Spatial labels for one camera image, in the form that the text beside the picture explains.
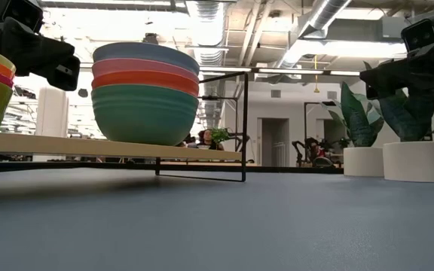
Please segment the pink plate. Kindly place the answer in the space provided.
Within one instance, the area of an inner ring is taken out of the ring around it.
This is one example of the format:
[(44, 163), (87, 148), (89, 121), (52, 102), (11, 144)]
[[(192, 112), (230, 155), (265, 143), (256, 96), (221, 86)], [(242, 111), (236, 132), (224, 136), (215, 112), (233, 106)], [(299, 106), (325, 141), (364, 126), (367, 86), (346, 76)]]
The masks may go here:
[(175, 75), (181, 75), (182, 77), (191, 79), (192, 81), (199, 83), (198, 76), (182, 67), (177, 65), (168, 64), (165, 62), (158, 62), (149, 59), (132, 59), (132, 58), (114, 58), (104, 59), (95, 62), (92, 65), (92, 73), (94, 77), (107, 75), (113, 72), (166, 72)]

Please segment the orange-red matte bowl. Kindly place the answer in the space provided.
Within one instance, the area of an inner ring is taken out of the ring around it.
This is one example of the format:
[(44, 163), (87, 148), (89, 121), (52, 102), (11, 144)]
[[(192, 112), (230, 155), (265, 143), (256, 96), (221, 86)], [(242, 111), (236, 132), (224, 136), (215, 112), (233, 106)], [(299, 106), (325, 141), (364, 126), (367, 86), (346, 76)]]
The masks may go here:
[(198, 82), (190, 78), (167, 72), (153, 71), (125, 71), (112, 72), (100, 75), (93, 79), (91, 86), (93, 89), (113, 84), (138, 84), (156, 87), (166, 87), (197, 96), (199, 93)]

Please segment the teal green matte bowl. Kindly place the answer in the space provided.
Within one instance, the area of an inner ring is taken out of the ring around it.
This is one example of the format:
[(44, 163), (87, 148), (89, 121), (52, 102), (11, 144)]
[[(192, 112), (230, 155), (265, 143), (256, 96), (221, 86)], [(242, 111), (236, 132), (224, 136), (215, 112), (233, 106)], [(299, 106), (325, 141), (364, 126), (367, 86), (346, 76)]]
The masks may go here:
[(93, 114), (111, 141), (176, 146), (190, 133), (199, 101), (166, 87), (114, 84), (91, 92)]

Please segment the white column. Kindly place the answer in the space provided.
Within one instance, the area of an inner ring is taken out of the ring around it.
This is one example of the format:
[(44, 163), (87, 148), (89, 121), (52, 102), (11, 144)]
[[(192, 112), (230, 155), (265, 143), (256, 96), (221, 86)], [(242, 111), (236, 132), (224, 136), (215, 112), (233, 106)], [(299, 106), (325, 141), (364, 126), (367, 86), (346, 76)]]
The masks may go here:
[(68, 132), (69, 98), (56, 87), (42, 87), (38, 94), (36, 136), (66, 138)]

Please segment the snake plant in white pot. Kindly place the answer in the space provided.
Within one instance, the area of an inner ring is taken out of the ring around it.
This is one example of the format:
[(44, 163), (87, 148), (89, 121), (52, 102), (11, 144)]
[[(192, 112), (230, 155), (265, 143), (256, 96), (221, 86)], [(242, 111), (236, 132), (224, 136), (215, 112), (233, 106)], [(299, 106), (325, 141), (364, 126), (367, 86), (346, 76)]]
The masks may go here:
[(432, 132), (434, 94), (409, 96), (402, 89), (376, 100), (383, 119), (400, 139), (383, 146), (385, 179), (434, 182), (434, 142), (426, 139)]
[(341, 97), (334, 101), (335, 111), (324, 109), (332, 119), (343, 125), (351, 146), (343, 149), (344, 174), (354, 177), (382, 177), (384, 175), (383, 150), (374, 146), (384, 125), (379, 106), (364, 95), (354, 93), (341, 83)]

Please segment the black robot workstation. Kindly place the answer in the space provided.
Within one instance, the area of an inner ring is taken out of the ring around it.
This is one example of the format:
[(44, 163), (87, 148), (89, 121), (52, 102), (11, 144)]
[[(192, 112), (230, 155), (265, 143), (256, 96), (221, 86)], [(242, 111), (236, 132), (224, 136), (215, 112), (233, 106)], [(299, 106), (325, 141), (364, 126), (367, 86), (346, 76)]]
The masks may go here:
[(302, 142), (292, 141), (291, 145), (297, 154), (295, 164), (298, 168), (336, 168), (324, 141), (308, 137)]

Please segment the person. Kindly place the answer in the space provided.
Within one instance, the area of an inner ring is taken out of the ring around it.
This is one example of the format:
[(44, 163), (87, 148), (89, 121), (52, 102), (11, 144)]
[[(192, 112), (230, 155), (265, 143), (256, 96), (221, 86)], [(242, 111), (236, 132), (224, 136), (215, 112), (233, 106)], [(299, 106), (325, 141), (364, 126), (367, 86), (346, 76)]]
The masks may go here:
[(217, 150), (217, 151), (224, 150), (223, 145), (213, 139), (211, 129), (201, 130), (198, 133), (198, 136), (199, 136), (199, 143), (197, 144), (198, 148)]

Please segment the silver spiral air duct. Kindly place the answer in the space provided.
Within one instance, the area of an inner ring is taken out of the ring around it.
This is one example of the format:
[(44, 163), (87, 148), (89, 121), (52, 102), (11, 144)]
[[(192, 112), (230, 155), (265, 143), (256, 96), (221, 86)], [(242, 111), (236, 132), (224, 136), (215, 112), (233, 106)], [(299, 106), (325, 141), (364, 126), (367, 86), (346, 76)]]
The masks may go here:
[(317, 54), (323, 48), (329, 26), (352, 0), (314, 0), (312, 8), (297, 19), (290, 31), (295, 40), (276, 62), (274, 68), (291, 69), (302, 56)]

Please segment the wooden shelf with black frame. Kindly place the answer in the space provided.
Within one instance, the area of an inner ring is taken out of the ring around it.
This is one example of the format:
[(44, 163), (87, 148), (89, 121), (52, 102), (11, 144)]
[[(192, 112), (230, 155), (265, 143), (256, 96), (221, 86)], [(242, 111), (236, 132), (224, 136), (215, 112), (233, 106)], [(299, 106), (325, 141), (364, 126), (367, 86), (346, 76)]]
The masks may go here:
[(0, 154), (70, 155), (85, 157), (143, 157), (154, 158), (155, 175), (160, 175), (163, 158), (239, 160), (241, 177), (246, 180), (246, 146), (242, 152), (200, 150), (165, 145), (146, 145), (92, 139), (69, 139), (42, 135), (0, 133)]

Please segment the silver flexible air duct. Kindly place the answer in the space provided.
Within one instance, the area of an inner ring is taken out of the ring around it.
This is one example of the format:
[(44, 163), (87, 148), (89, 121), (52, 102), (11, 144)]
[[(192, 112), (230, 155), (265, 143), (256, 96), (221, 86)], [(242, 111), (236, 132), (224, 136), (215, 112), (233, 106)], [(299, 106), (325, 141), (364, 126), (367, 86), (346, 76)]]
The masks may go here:
[[(194, 55), (200, 66), (222, 66), (224, 62), (225, 11), (221, 2), (185, 1), (191, 18), (193, 43), (200, 49), (194, 49)], [(203, 100), (200, 103), (199, 118), (206, 128), (217, 127), (221, 119), (224, 86), (222, 81), (212, 81), (203, 85), (200, 96), (215, 96), (215, 100)]]

